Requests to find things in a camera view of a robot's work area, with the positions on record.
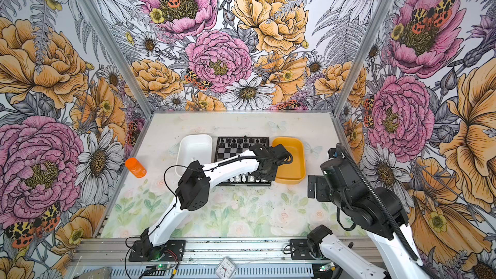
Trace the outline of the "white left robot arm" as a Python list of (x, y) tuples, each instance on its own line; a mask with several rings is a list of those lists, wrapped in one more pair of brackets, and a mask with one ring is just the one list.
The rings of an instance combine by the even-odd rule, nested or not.
[(210, 192), (222, 182), (242, 174), (252, 174), (273, 181), (278, 168), (293, 163), (293, 155), (282, 145), (265, 147), (255, 144), (232, 158), (202, 165), (198, 160), (185, 167), (174, 199), (151, 227), (146, 228), (131, 247), (140, 257), (149, 257), (155, 247), (165, 245), (178, 226), (201, 209), (209, 200)]

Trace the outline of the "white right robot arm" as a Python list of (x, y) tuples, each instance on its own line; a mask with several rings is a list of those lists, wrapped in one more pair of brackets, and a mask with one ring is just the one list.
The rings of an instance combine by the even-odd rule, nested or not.
[(337, 264), (351, 278), (436, 278), (422, 261), (400, 198), (384, 187), (374, 188), (342, 144), (321, 164), (336, 215), (344, 215), (366, 233), (366, 243), (352, 247), (325, 225), (307, 235), (315, 260)]

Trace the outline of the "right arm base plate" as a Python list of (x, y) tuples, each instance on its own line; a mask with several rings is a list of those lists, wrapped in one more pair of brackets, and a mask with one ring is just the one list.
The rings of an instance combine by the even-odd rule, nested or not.
[(306, 238), (290, 239), (289, 251), (292, 260), (314, 260)]

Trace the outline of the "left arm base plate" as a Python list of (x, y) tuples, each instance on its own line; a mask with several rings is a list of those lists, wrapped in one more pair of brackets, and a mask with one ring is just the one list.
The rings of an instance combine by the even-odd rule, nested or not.
[(181, 262), (185, 253), (185, 240), (169, 240), (164, 245), (151, 247), (140, 240), (134, 242), (129, 262)]

